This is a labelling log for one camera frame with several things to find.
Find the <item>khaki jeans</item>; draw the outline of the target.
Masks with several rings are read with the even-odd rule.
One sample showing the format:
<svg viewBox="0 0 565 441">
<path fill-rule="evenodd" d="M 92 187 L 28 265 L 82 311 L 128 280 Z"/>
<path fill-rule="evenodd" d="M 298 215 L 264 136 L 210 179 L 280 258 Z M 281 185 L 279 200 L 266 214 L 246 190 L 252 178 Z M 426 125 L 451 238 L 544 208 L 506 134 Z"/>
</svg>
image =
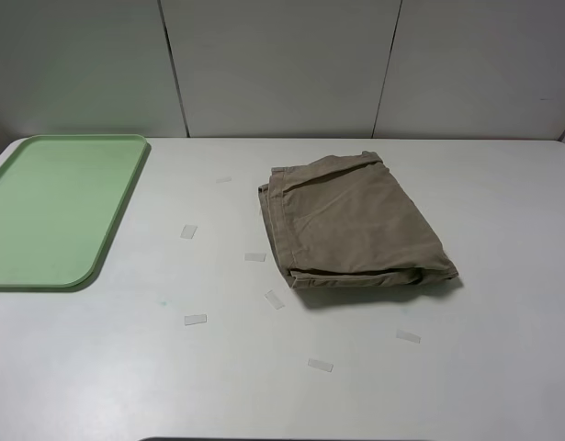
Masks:
<svg viewBox="0 0 565 441">
<path fill-rule="evenodd" d="M 385 288 L 458 277 L 437 234 L 376 153 L 276 167 L 257 193 L 290 288 Z"/>
</svg>

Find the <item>green plastic tray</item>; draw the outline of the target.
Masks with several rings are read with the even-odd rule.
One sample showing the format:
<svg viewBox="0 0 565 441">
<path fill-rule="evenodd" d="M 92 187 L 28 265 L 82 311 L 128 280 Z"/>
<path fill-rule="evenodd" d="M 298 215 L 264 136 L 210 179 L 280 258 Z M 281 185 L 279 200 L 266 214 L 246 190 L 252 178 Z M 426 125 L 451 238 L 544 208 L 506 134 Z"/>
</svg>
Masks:
<svg viewBox="0 0 565 441">
<path fill-rule="evenodd" d="M 0 290 L 67 289 L 102 261 L 147 152 L 141 135 L 40 135 L 0 166 Z"/>
</svg>

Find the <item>clear tape strip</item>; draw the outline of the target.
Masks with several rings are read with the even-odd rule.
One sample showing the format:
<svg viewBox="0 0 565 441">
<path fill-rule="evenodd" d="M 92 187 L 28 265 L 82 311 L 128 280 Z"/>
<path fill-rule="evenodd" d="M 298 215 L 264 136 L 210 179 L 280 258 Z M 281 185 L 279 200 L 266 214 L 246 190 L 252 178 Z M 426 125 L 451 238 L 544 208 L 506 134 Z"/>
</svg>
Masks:
<svg viewBox="0 0 565 441">
<path fill-rule="evenodd" d="M 185 317 L 185 326 L 206 323 L 208 316 L 206 314 L 187 315 Z"/>
<path fill-rule="evenodd" d="M 197 225 L 191 225 L 191 224 L 185 225 L 180 233 L 180 238 L 185 240 L 193 239 L 197 231 L 197 228 L 198 228 Z"/>
<path fill-rule="evenodd" d="M 266 253 L 245 253 L 244 260 L 251 262 L 264 262 L 266 260 Z"/>
<path fill-rule="evenodd" d="M 398 329 L 396 331 L 396 337 L 401 340 L 409 341 L 411 343 L 420 344 L 421 343 L 421 336 L 413 333 L 409 333 Z"/>
<path fill-rule="evenodd" d="M 269 290 L 265 294 L 265 299 L 275 309 L 280 310 L 285 307 L 285 303 L 278 297 L 275 291 Z"/>
<path fill-rule="evenodd" d="M 325 361 L 321 361 L 314 358 L 308 359 L 308 366 L 310 368 L 319 369 L 321 371 L 331 373 L 333 371 L 333 364 Z"/>
</svg>

